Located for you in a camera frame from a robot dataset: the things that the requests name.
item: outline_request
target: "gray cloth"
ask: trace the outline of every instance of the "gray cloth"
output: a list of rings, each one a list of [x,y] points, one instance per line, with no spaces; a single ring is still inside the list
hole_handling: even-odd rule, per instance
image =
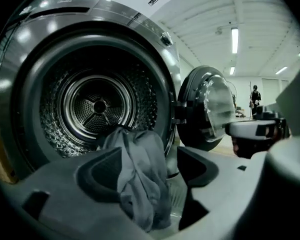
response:
[[[118,127],[105,138],[103,149],[122,148],[122,170],[117,191],[122,209],[146,232],[170,222],[164,145],[154,131]]]

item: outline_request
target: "dryer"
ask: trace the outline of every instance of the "dryer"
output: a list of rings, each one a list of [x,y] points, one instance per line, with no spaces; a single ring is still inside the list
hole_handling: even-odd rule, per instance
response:
[[[155,131],[166,154],[176,126],[186,146],[205,151],[225,134],[234,106],[223,75],[200,66],[181,86],[176,44],[139,12],[42,0],[20,14],[0,50],[0,134],[20,179],[96,150],[96,136],[118,124]]]

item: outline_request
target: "black object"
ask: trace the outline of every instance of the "black object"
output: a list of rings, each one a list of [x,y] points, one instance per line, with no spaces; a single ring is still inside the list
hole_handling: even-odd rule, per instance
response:
[[[119,203],[117,183],[122,169],[121,148],[116,148],[110,154],[90,152],[88,156],[96,158],[78,169],[78,185],[97,202]]]
[[[241,170],[241,171],[245,171],[246,170],[246,166],[244,166],[244,165],[240,165],[239,167],[238,167],[238,169],[239,170]]]
[[[275,142],[289,137],[287,123],[278,112],[258,106],[253,121],[228,123],[226,134],[235,138],[238,157],[250,159],[257,152],[267,151]]]
[[[213,181],[219,169],[212,161],[184,147],[177,148],[179,171],[188,187],[204,187]]]
[[[251,95],[250,95],[250,103],[249,103],[249,108],[251,108],[251,103],[253,103],[253,108],[252,108],[252,115],[254,115],[257,111],[257,104],[256,104],[256,101],[261,101],[261,95],[260,95],[260,92],[257,91],[257,86],[254,85],[253,86],[253,92],[251,92]]]
[[[22,208],[35,220],[39,219],[39,215],[49,198],[49,193],[44,191],[34,191],[30,197],[22,205]]]
[[[209,83],[210,86],[211,83],[215,83],[221,90],[229,93],[228,97],[225,93],[220,95],[224,100],[220,99],[214,109],[217,106],[224,106],[225,113],[222,116],[229,118],[230,121],[232,113],[233,115],[235,113],[231,91],[221,72],[209,66],[196,67],[186,77],[178,95],[180,105],[175,109],[175,118],[180,120],[177,129],[181,141],[188,147],[203,151],[210,151],[216,147],[222,139],[220,133],[224,133],[223,126],[215,125],[207,113],[209,104],[205,101],[205,97]]]
[[[273,146],[234,239],[300,239],[300,138]]]
[[[188,188],[182,217],[179,223],[179,230],[181,231],[191,226],[208,213],[209,211],[203,207],[200,202],[194,200],[191,193],[191,188]]]

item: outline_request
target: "washing machine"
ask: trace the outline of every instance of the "washing machine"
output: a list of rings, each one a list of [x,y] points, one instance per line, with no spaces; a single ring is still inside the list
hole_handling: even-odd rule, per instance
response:
[[[117,125],[156,132],[166,156],[176,130],[186,146],[185,230],[170,239],[230,236],[272,161],[208,152],[234,113],[220,71],[199,66],[181,85],[170,34],[115,1],[25,0],[0,35],[0,189],[47,239],[153,239],[108,186],[101,161],[115,167],[120,149],[95,152]]]

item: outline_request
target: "ceiling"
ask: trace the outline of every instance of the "ceiling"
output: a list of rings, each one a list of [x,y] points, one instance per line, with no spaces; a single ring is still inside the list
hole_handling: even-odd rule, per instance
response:
[[[170,0],[151,17],[203,65],[234,76],[290,79],[300,69],[300,27],[281,0]],[[231,29],[239,29],[232,54]]]

